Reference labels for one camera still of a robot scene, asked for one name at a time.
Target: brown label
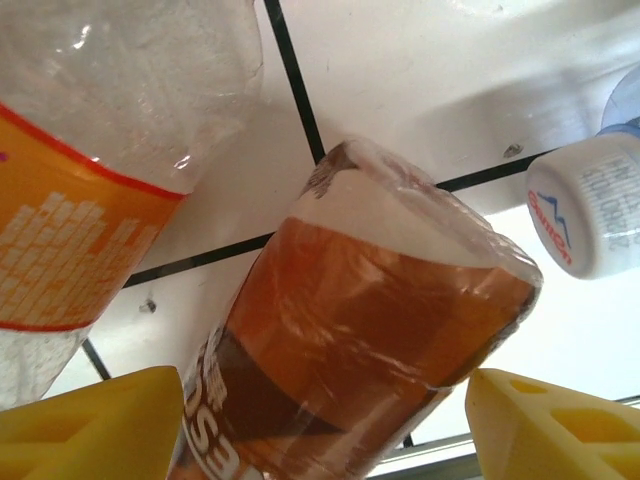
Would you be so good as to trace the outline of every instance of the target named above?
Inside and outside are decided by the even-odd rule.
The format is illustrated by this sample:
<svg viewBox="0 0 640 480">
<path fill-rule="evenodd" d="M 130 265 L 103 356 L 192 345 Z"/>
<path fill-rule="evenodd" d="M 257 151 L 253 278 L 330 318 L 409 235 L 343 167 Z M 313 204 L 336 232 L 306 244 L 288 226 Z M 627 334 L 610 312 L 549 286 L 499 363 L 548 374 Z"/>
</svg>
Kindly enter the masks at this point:
<svg viewBox="0 0 640 480">
<path fill-rule="evenodd" d="M 287 396 L 231 332 L 216 337 L 200 352 L 183 417 L 190 453 L 208 478 L 262 479 L 241 453 L 253 440 L 344 433 Z"/>
</svg>

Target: black grout line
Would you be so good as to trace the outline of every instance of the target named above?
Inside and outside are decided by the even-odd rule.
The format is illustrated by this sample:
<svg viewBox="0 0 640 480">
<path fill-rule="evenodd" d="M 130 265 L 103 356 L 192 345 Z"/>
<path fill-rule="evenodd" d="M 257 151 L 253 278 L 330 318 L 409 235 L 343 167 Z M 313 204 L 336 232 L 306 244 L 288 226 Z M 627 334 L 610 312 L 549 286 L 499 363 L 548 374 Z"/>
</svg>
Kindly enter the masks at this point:
<svg viewBox="0 0 640 480">
<path fill-rule="evenodd" d="M 271 235 L 273 235 L 273 233 L 267 233 L 265 235 L 260 235 L 259 237 L 227 245 L 226 247 L 216 248 L 215 250 L 194 255 L 193 257 L 177 260 L 165 265 L 160 265 L 159 267 L 134 273 L 129 277 L 129 280 L 127 280 L 127 283 L 125 283 L 122 288 L 133 287 L 134 285 L 140 285 L 141 283 L 157 280 L 158 278 L 166 277 L 168 275 L 185 272 L 192 268 L 202 267 L 204 265 L 219 262 L 220 260 L 236 257 L 243 253 L 260 250 L 269 241 Z"/>
<path fill-rule="evenodd" d="M 82 342 L 82 349 L 87 355 L 87 358 L 89 358 L 89 361 L 93 364 L 93 367 L 98 372 L 98 375 L 100 375 L 100 378 L 102 380 L 109 380 L 111 378 L 111 374 L 109 373 L 109 370 L 107 370 L 107 367 L 105 367 L 104 362 L 100 358 L 100 355 L 98 355 L 98 352 L 93 347 L 93 343 L 91 343 L 91 340 L 87 338 L 84 342 Z"/>
<path fill-rule="evenodd" d="M 500 178 L 510 177 L 522 173 L 529 168 L 529 165 L 538 157 L 546 155 L 549 152 L 537 153 L 530 157 L 521 158 L 519 160 L 513 160 L 508 163 L 503 163 L 496 167 L 487 168 L 477 172 L 469 173 L 461 177 L 452 178 L 436 184 L 436 187 L 446 190 L 447 192 L 457 192 L 464 190 L 465 188 L 476 187 L 483 183 L 499 180 Z"/>
<path fill-rule="evenodd" d="M 311 102 L 307 95 L 307 89 L 302 79 L 302 72 L 300 71 L 300 65 L 298 65 L 298 59 L 296 58 L 293 44 L 291 43 L 291 37 L 289 36 L 289 29 L 282 13 L 282 7 L 280 6 L 280 0 L 264 0 L 264 4 L 267 7 L 267 13 L 269 14 L 269 20 L 271 21 L 271 28 L 273 28 L 273 34 L 276 37 L 276 43 L 280 50 L 280 56 L 284 63 L 284 69 L 287 72 L 287 78 L 291 85 L 293 92 L 293 98 L 298 107 L 298 114 L 302 121 L 304 133 L 307 135 L 307 141 L 309 142 L 309 148 L 311 149 L 311 155 L 316 165 L 324 158 L 325 151 L 322 145 L 322 138 L 320 138 L 320 132 L 318 131 L 318 124 L 316 118 L 313 115 L 313 109 L 311 108 Z"/>
</svg>

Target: bottle cap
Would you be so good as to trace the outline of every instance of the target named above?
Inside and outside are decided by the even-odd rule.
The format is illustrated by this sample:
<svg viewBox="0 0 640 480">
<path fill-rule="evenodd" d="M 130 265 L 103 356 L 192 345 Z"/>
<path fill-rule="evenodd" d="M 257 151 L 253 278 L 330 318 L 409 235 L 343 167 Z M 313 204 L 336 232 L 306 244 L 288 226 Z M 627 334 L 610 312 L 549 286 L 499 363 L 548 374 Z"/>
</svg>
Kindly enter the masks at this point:
<svg viewBox="0 0 640 480">
<path fill-rule="evenodd" d="M 527 195 L 542 243 L 570 275 L 600 278 L 640 265 L 640 138 L 628 127 L 536 159 Z"/>
</svg>

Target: white tile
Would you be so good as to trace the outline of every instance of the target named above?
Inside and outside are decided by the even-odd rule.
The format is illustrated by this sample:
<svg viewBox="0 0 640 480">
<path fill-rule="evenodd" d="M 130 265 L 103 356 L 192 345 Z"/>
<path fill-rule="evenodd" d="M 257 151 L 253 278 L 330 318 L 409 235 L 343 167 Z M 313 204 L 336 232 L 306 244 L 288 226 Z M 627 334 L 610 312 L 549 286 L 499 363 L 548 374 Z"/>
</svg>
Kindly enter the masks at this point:
<svg viewBox="0 0 640 480">
<path fill-rule="evenodd" d="M 235 145 L 214 161 L 138 270 L 273 231 L 313 169 L 264 4 L 255 5 L 264 51 L 264 84 L 255 117 Z"/>
<path fill-rule="evenodd" d="M 638 61 L 635 0 L 282 0 L 325 144 L 368 136 L 445 180 L 593 134 Z"/>
<path fill-rule="evenodd" d="M 71 390 L 98 383 L 100 376 L 82 349 L 69 360 L 62 373 L 56 378 L 44 398 L 53 397 Z"/>
<path fill-rule="evenodd" d="M 518 173 L 460 190 L 455 195 L 479 214 L 491 215 L 523 205 L 527 196 L 525 187 L 525 174 Z"/>
<path fill-rule="evenodd" d="M 89 338 L 113 376 L 155 365 L 174 365 L 181 375 L 257 257 L 246 253 L 121 291 Z M 147 299 L 155 313 L 141 312 Z"/>
<path fill-rule="evenodd" d="M 576 280 L 558 267 L 538 239 L 526 206 L 488 219 L 536 262 L 545 277 L 540 300 L 520 329 L 484 366 L 500 368 L 610 400 L 640 394 L 640 270 L 595 281 Z M 466 384 L 414 433 L 414 441 L 469 431 Z"/>
</svg>

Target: bottle label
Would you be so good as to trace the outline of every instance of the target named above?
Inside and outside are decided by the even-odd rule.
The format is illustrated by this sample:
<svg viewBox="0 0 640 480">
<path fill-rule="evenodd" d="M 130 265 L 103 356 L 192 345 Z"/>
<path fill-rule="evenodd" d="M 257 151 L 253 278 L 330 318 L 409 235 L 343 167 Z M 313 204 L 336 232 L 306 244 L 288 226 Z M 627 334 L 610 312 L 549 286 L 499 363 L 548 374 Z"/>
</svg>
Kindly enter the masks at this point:
<svg viewBox="0 0 640 480">
<path fill-rule="evenodd" d="M 280 442 L 292 448 L 288 462 L 304 464 L 309 460 L 295 460 L 295 452 L 311 455 L 314 442 L 346 434 L 288 396 L 226 327 L 200 349 L 185 393 L 179 458 L 169 480 L 263 480 L 266 464 L 282 468 L 274 460 Z M 266 454 L 265 443 L 273 447 Z"/>
<path fill-rule="evenodd" d="M 105 169 L 0 104 L 0 328 L 93 323 L 183 198 Z"/>
</svg>

